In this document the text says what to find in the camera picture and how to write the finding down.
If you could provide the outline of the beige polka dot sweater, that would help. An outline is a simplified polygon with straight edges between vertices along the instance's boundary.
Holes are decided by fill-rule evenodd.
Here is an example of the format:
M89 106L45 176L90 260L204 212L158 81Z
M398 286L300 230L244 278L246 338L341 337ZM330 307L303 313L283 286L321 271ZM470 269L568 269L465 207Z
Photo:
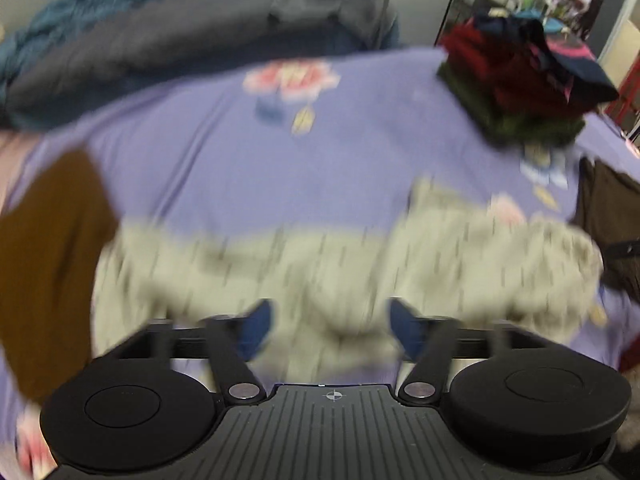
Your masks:
M186 238L123 223L102 250L92 350L113 349L154 318L182 325L273 305L256 365L285 382L324 382L388 364L399 350L388 303L466 326L510 321L572 339L596 303L600 250L582 230L523 219L497 197L475 205L426 179L388 233L287 228Z

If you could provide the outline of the brown folded garment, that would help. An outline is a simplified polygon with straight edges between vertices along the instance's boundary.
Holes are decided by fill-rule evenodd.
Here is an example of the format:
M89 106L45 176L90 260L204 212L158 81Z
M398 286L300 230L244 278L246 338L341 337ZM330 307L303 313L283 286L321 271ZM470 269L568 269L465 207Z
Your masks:
M17 388L41 404L92 359L91 297L119 226L83 150L62 155L1 219L1 343Z

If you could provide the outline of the purple floral bed sheet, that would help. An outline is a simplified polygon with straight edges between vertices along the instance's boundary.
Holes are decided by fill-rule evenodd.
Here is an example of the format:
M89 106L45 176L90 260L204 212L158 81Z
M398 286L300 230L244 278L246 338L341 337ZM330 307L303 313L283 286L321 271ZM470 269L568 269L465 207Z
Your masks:
M333 63L310 133L259 117L244 72L149 88L48 133L25 162L17 204L36 175L83 145L114 208L185 233L280 224L388 228L426 174L470 200L505 192L541 211L516 151L488 146L436 70L442 54L408 49Z

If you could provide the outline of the dark green garment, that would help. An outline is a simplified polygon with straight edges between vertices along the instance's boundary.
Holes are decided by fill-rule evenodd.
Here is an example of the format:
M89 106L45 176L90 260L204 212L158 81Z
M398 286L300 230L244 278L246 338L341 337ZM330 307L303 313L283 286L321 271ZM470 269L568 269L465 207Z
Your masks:
M475 89L465 77L457 75L448 62L440 64L436 74L480 128L485 140L496 148L515 144L565 148L574 143L585 128L586 121L582 116L574 119L547 119L506 114L486 94Z

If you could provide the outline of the red knitted garment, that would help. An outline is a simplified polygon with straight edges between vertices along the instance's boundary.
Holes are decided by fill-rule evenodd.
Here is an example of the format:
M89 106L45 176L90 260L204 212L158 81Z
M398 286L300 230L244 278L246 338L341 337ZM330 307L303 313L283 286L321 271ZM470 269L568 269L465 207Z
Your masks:
M585 93L563 90L542 71L528 47L480 32L471 23L454 26L442 45L451 68L485 91L506 114L572 119L597 107Z

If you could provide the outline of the navy pink garment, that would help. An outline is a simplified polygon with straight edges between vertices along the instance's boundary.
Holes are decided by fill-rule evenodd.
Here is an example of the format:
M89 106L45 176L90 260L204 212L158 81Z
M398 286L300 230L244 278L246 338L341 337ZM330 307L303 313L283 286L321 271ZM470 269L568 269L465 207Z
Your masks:
M569 103L599 105L620 96L591 50L571 32L548 34L539 18L514 14L478 14L472 24L479 32L511 41Z

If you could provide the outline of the dark grey duvet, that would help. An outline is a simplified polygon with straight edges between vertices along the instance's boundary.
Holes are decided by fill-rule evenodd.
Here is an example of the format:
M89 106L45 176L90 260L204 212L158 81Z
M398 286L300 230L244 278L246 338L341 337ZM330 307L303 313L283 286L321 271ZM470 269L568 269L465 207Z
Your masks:
M174 78L279 58L367 50L332 22L277 23L273 0L154 0L99 21L55 47L1 95L5 120L46 131Z

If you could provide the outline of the teal blue blanket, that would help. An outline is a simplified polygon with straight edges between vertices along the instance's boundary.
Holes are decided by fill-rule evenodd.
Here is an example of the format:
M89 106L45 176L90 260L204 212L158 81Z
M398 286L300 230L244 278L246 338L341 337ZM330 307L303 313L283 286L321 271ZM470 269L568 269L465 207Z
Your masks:
M77 38L99 21L154 0L52 0L1 43L1 94L55 47Z

